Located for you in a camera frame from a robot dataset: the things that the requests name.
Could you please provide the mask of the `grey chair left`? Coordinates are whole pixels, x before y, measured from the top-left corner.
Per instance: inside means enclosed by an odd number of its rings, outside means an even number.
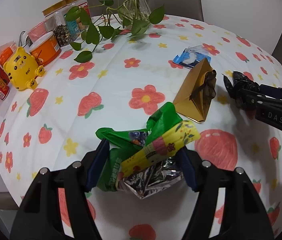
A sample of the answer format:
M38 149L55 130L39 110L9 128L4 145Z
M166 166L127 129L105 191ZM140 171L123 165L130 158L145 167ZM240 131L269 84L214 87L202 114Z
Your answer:
M106 15L106 8L112 8L114 13L125 0L87 0L90 16Z

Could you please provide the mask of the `small white desk fan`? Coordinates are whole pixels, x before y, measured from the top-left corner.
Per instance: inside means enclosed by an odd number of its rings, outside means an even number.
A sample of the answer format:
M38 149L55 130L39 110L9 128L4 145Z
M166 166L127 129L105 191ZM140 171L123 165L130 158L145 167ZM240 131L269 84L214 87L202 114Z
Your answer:
M33 42L31 38L29 37L29 35L26 33L26 31L22 31L19 36L18 45L20 47L25 47L25 46L30 47L32 44Z

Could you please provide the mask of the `orange packet in box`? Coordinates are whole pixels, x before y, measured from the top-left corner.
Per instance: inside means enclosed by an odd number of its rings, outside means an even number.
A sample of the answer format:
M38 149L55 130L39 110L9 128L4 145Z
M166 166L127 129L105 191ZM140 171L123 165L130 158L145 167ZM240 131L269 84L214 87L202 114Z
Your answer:
M8 61L17 50L14 41L7 42L0 46L0 65L3 67L4 63Z

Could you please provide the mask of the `glass vase with plant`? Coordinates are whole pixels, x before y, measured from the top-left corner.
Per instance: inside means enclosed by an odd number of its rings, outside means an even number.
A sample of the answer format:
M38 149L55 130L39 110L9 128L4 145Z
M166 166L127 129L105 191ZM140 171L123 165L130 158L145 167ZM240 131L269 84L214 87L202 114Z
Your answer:
M130 28L130 36L136 37L143 35L150 25L156 25L162 22L165 16L164 6L158 7L153 11L145 11L145 0L125 0L114 13L112 8L106 8L106 15L100 15L93 20L85 10L80 14L80 19L85 30L80 34L80 42L71 42L70 46L79 54L74 61L78 63L87 63L92 60L94 51L83 50L82 45L94 45L94 49L103 40L114 40L125 28Z

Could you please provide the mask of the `orange round tub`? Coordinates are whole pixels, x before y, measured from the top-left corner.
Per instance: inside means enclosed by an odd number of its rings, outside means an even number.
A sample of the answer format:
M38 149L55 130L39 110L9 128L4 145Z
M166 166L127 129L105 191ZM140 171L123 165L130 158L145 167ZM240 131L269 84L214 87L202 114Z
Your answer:
M54 61L61 53L54 32L50 31L36 40L29 48L29 53L44 67Z

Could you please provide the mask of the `grey chair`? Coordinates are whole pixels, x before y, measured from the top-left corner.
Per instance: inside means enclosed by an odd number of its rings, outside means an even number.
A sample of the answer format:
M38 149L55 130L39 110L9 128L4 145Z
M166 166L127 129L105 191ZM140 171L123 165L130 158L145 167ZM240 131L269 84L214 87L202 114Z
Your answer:
M151 11L164 6L167 15L204 21L201 0L146 0Z
M114 13L125 0L87 0L90 16L106 15L106 8L112 8Z

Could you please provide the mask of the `gold lid glass jar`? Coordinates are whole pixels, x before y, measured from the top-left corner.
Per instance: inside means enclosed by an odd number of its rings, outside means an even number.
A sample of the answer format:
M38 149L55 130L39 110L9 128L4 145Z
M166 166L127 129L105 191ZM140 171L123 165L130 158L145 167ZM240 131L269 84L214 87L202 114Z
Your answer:
M80 35L76 20L66 21L66 14L70 8L71 7L66 4L66 1L62 0L42 11L45 17L47 31L52 31L54 33L54 36L61 47L74 42Z

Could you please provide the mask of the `yellow tiger figurine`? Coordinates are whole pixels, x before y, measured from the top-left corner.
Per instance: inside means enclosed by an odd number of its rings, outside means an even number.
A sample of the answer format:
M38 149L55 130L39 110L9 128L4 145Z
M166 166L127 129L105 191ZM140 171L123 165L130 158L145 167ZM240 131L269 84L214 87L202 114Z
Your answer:
M38 65L35 57L27 53L23 47L18 47L15 53L3 65L12 85L17 90L35 90L38 86L37 77L43 77L45 69Z

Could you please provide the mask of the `grey chair right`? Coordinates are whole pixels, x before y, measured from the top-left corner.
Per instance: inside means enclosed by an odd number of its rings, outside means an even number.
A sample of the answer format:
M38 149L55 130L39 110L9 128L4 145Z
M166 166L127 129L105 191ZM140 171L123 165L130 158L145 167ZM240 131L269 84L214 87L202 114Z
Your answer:
M167 15L204 21L201 0L146 0L151 11L164 6Z

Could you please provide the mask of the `gold triangular gift box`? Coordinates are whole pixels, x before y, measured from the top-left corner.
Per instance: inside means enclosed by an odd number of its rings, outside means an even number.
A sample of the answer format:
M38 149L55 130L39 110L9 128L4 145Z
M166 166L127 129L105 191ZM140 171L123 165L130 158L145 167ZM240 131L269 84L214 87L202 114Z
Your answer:
M204 122L216 96L216 75L207 59L196 64L188 72L173 101L176 112L197 123Z

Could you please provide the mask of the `pink bowl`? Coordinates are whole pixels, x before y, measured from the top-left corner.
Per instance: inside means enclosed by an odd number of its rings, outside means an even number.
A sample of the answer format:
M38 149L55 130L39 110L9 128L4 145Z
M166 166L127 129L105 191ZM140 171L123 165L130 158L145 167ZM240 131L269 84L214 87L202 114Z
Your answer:
M28 36L32 42L35 42L46 33L52 31L54 28L54 21L43 21L33 27L29 32Z

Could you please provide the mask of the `strawberry flower tablecloth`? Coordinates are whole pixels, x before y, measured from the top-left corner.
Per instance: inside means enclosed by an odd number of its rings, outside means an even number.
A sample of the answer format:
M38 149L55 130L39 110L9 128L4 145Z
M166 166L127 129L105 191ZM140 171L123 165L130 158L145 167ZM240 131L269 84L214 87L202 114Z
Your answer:
M207 48L217 83L207 119L197 125L201 138L188 148L220 168L244 168L278 236L282 132L237 109L223 78L238 71L259 84L282 87L282 66L238 35L177 16L166 16L137 40L125 34L97 47L84 45L93 50L88 63L77 63L78 52L64 47L37 90L10 91L0 112L0 175L16 204L40 168L62 169L94 150L97 129L145 128L159 107L174 100L188 70L172 60L191 46Z

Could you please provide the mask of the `green yellow snack bag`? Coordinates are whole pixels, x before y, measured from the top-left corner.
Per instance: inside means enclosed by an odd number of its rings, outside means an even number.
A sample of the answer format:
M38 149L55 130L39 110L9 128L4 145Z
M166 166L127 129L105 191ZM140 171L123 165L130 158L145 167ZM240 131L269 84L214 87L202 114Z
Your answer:
M132 191L140 199L182 179L174 156L201 137L195 124L183 120L170 102L148 118L144 129L115 131L104 127L95 134L113 145L97 187L104 192Z

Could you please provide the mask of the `blue clear blister pack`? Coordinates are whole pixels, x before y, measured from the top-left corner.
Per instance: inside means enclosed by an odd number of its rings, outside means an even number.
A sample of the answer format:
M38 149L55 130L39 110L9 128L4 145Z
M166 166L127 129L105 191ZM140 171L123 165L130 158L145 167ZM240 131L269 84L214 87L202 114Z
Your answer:
M191 69L204 59L209 63L211 61L208 49L204 46L194 46L185 48L180 55L175 56L172 62L179 66Z

